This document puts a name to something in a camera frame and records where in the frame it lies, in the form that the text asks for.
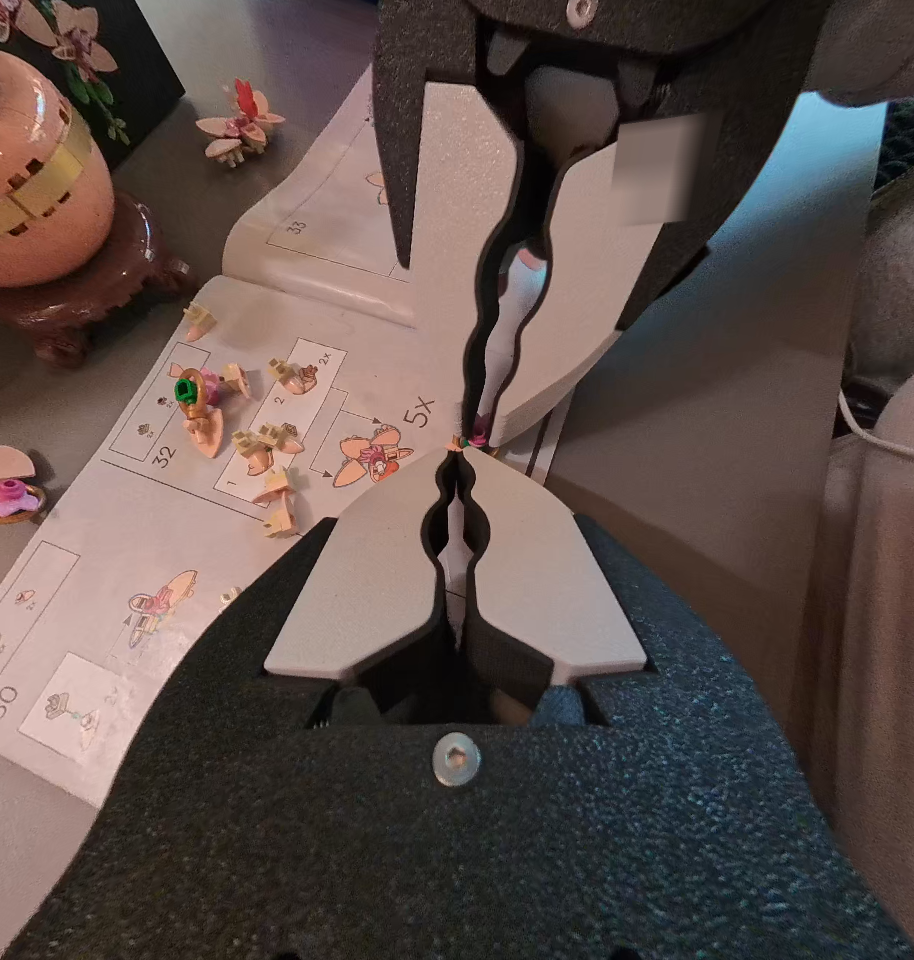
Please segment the assembled brick orchid flower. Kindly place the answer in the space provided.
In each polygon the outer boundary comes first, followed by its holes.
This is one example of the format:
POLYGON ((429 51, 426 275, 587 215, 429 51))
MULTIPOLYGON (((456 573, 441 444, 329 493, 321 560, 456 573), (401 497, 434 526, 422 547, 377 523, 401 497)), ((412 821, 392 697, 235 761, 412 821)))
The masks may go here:
POLYGON ((262 155, 273 131, 286 118, 271 110, 267 96, 247 79, 235 78, 223 87, 231 113, 196 120, 196 128, 208 137, 205 156, 228 169, 237 169, 253 156, 262 155))

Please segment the grey desk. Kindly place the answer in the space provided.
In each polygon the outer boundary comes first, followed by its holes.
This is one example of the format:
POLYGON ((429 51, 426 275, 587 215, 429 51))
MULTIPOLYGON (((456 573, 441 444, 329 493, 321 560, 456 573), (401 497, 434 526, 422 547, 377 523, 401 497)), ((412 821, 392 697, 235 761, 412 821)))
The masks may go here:
MULTIPOLYGON (((364 71, 366 2, 141 2, 186 89, 117 169, 205 282, 237 219, 295 168, 364 71), (196 120, 243 78, 286 118, 228 169, 196 120)), ((883 108, 795 108, 695 272, 581 382, 548 487, 654 570, 790 725, 851 283, 883 108)))

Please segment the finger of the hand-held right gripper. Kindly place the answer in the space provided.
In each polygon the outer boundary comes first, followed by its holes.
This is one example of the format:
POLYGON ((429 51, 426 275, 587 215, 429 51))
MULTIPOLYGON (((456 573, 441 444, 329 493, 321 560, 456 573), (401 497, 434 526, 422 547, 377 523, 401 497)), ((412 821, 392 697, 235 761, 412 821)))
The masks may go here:
POLYGON ((613 344, 658 234, 681 212, 680 138, 618 138, 566 169, 547 225, 547 279, 495 401, 492 445, 541 420, 613 344))
POLYGON ((411 248, 414 323, 437 391, 435 422, 460 434, 470 384, 495 399, 513 363, 528 312, 528 268, 512 260, 506 294, 480 306, 485 248, 506 218, 518 174, 518 142, 478 90, 428 82, 424 89, 411 248))

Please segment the person's right forearm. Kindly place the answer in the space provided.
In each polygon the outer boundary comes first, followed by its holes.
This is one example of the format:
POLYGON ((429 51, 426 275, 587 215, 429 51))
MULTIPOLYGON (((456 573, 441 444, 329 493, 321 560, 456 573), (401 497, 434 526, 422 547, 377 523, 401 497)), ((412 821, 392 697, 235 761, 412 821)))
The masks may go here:
POLYGON ((914 99, 914 1, 832 2, 802 91, 842 107, 914 99))

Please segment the person in beige hoodie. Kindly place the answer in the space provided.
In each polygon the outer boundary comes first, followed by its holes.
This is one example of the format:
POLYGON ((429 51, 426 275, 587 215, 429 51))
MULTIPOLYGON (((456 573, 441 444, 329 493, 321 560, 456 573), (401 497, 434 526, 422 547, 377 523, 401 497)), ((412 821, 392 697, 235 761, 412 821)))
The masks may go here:
POLYGON ((914 944, 914 169, 871 203, 788 736, 839 844, 914 944))

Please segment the dark box with flower print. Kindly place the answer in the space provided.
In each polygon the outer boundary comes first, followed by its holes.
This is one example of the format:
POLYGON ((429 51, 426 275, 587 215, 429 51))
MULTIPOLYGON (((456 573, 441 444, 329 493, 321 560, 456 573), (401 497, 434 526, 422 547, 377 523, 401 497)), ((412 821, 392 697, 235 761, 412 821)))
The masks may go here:
POLYGON ((50 80, 114 171, 185 89, 137 2, 0 1, 0 51, 50 80))

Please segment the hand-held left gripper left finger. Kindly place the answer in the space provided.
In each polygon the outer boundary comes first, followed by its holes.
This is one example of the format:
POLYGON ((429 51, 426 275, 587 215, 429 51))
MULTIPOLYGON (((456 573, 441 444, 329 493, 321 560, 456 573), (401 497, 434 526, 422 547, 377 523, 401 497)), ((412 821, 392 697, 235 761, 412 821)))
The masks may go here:
POLYGON ((366 689, 382 711, 434 698, 455 657, 439 552, 454 452, 431 452, 340 514, 266 658, 279 677, 366 689))

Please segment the brick instruction booklet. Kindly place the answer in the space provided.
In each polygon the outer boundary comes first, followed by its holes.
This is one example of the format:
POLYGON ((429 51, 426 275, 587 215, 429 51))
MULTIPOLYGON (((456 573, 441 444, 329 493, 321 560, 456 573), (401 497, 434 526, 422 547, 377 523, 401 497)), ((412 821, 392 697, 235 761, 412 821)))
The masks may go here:
POLYGON ((411 286, 397 262, 365 74, 303 162, 236 223, 224 272, 195 302, 216 318, 175 334, 111 436, 0 586, 0 754, 94 807, 167 678, 226 608, 290 547, 264 536, 289 500, 298 535, 431 452, 451 452, 411 286), (271 358, 319 368, 303 395, 271 358), (204 456, 184 428, 172 363, 248 375, 225 392, 223 442, 204 456), (299 494, 254 505, 233 431, 286 425, 272 450, 299 494))

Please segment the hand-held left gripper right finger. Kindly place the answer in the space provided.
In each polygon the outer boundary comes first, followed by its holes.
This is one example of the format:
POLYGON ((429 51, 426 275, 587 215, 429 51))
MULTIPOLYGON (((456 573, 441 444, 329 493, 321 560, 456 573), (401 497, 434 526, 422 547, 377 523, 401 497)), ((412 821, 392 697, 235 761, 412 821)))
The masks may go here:
POLYGON ((638 672, 647 655, 575 515, 484 453, 461 455, 462 649, 476 678, 528 709, 551 687, 638 672))

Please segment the black mesh chair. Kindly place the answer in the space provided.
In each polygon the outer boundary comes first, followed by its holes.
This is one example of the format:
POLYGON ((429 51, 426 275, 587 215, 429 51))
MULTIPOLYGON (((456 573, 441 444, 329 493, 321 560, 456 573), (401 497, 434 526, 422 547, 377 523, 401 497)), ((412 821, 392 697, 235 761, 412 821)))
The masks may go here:
POLYGON ((914 99, 887 105, 873 192, 877 193, 914 167, 914 99))

